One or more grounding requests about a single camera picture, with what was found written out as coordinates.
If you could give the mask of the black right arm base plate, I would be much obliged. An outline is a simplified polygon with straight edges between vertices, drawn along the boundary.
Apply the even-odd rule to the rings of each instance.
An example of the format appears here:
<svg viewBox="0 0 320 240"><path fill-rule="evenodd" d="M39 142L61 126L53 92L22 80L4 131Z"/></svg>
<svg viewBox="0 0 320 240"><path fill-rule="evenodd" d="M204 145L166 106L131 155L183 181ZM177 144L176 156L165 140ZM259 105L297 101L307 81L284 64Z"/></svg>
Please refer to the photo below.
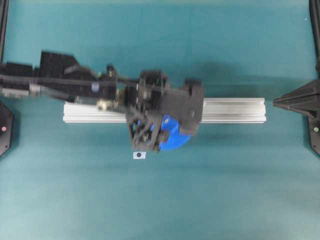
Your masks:
<svg viewBox="0 0 320 240"><path fill-rule="evenodd" d="M310 147L320 156L320 121L311 117L308 117L307 121Z"/></svg>

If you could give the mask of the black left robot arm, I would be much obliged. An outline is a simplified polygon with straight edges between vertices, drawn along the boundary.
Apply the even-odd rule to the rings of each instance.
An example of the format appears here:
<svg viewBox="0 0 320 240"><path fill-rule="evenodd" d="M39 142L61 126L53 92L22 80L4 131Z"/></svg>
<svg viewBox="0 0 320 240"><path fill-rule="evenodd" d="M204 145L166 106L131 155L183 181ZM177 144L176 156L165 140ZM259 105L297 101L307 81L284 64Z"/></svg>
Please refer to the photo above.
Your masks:
<svg viewBox="0 0 320 240"><path fill-rule="evenodd" d="M160 70L143 70L137 78L120 76L109 64L94 73L72 55L44 51L38 67L7 62L0 66L0 93L6 97L48 96L70 104L95 107L99 112L121 113L132 147L160 151L170 132L162 103L169 95L167 76Z"/></svg>

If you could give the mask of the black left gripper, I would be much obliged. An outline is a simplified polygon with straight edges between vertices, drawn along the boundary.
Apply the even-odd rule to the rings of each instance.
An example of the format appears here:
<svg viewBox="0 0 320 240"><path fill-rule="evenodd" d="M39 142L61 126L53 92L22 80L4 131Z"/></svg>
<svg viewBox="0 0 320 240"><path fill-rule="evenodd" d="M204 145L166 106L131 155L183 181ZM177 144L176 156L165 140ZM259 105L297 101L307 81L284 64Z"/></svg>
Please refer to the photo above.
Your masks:
<svg viewBox="0 0 320 240"><path fill-rule="evenodd" d="M160 151L163 115L157 104L164 95L168 77L160 70L144 70L125 87L125 118L131 144L137 151Z"/></svg>

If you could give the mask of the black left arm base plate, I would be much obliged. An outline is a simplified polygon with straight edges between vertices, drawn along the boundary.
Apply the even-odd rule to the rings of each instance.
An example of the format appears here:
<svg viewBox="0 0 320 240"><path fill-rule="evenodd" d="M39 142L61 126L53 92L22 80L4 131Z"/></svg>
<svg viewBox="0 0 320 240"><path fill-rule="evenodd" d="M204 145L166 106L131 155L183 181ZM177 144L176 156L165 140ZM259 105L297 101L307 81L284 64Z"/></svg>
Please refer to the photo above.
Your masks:
<svg viewBox="0 0 320 240"><path fill-rule="evenodd" d="M14 114L0 102L0 156L3 156L11 147Z"/></svg>

